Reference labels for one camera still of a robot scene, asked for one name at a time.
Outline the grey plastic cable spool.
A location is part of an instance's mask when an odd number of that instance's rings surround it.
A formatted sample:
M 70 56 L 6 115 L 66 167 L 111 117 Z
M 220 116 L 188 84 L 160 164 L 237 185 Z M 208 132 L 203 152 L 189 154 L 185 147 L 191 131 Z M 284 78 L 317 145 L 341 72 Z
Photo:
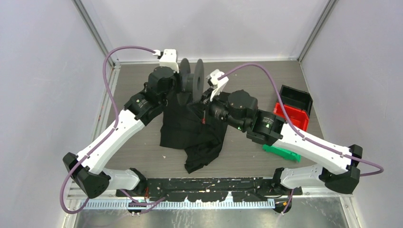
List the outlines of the grey plastic cable spool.
M 177 94 L 178 104 L 185 106 L 201 99 L 204 86 L 204 66 L 198 59 L 194 72 L 191 72 L 188 59 L 183 58 L 179 65 L 180 91 Z

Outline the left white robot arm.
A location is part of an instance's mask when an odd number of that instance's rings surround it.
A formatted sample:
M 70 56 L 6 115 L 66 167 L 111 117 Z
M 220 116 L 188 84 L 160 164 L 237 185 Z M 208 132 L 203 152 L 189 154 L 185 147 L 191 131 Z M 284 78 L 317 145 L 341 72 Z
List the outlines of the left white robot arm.
M 63 157 L 70 177 L 90 199 L 106 190 L 128 190 L 133 196 L 145 193 L 146 178 L 136 169 L 112 170 L 106 164 L 136 133 L 160 115 L 168 99 L 182 89 L 182 73 L 158 66 L 148 76 L 142 91 L 131 96 L 105 131 L 78 154 Z

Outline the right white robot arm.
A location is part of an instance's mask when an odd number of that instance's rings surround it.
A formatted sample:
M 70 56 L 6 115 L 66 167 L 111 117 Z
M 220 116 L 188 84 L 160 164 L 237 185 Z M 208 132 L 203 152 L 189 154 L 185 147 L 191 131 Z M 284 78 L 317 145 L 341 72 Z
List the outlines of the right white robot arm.
M 283 195 L 299 187 L 325 186 L 337 193 L 351 194 L 357 187 L 362 147 L 338 146 L 314 137 L 325 147 L 317 146 L 308 141 L 307 132 L 272 112 L 258 109 L 257 99 L 244 90 L 216 95 L 209 88 L 202 94 L 201 103 L 208 117 L 246 133 L 254 143 L 280 147 L 315 162 L 302 168 L 277 168 L 271 181 L 274 193 Z

